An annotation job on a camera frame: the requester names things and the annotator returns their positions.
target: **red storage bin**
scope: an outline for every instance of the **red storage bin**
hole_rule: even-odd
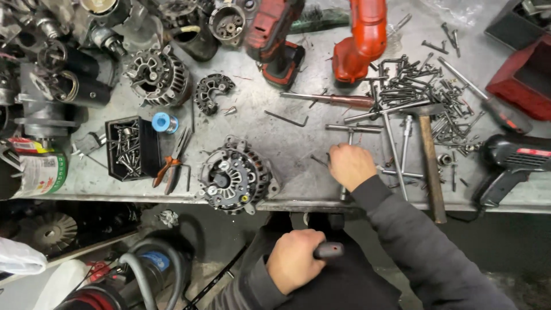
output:
[[[486,90],[536,120],[551,120],[551,36],[512,54]]]

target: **soldering gun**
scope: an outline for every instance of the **soldering gun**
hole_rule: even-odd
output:
[[[483,159],[498,168],[475,194],[479,207],[498,207],[505,196],[532,172],[551,171],[551,139],[494,135],[480,149]]]

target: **red power tool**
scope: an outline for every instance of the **red power tool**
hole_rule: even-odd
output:
[[[273,86],[288,90],[304,59],[304,47],[285,41],[300,17],[305,0],[262,1],[249,27],[245,46],[252,59],[264,63],[262,75]]]
[[[386,49],[386,1],[350,0],[352,36],[333,50],[335,86],[355,88]]]

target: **cordless drill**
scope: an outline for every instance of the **cordless drill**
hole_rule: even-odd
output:
[[[355,88],[368,75],[369,64],[386,49],[386,1],[350,0],[352,36],[335,45],[335,86]]]
[[[530,173],[551,171],[551,139],[494,135],[480,151],[483,160],[500,169],[475,193],[479,207],[499,207],[518,183],[528,181]]]
[[[304,47],[285,41],[300,17],[305,0],[262,1],[245,37],[247,54],[264,63],[262,75],[271,85],[288,90],[304,59]]]

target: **pliers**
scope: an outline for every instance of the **pliers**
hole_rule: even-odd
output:
[[[166,182],[165,195],[170,195],[170,193],[172,193],[176,188],[178,178],[180,177],[180,167],[183,165],[180,161],[180,155],[182,154],[182,151],[186,149],[190,138],[191,130],[189,130],[188,128],[184,128],[182,134],[180,135],[178,140],[176,140],[176,146],[174,147],[172,155],[165,157],[166,164],[159,171],[157,177],[153,179],[153,188],[156,188],[157,186],[159,186],[159,184],[161,184],[161,181],[168,171],[169,177]]]

